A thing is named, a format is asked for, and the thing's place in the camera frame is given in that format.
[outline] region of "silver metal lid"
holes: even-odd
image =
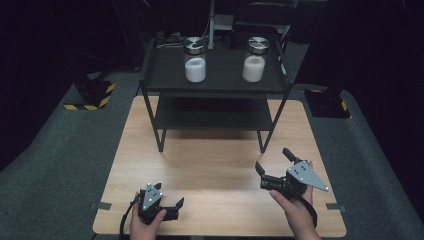
[[[256,54],[264,55],[268,53],[269,41],[262,37],[251,37],[247,43],[247,51]]]
[[[205,51],[205,40],[199,37],[188,37],[184,40],[184,52],[192,55],[201,54]]]

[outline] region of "glass jar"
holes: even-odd
[[[205,40],[188,37],[183,44],[187,80],[194,83],[203,81],[206,78]]]
[[[242,74],[246,81],[258,82],[262,79],[269,46],[269,41],[265,38],[251,37],[249,39]]]

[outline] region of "wooden table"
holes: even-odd
[[[275,114],[278,100],[269,100]],[[156,106],[157,97],[151,97]],[[161,205],[174,206],[182,197],[184,206],[177,221],[163,222],[159,235],[188,236],[292,236],[283,210],[259,188],[255,171],[259,161],[266,173],[286,175],[292,166],[281,153],[284,147],[314,163],[314,170],[330,187],[314,190],[322,237],[346,234],[306,113],[298,101],[287,101],[266,153],[257,150],[255,132],[169,131],[167,148],[158,152],[146,104],[136,97],[103,193],[110,210],[99,209],[93,229],[99,234],[118,234],[122,215],[136,191],[147,183],[162,183]],[[128,216],[124,231],[129,233]]]

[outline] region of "black shelf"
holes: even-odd
[[[266,97],[159,98],[155,120],[158,129],[221,129],[269,131],[272,127]]]

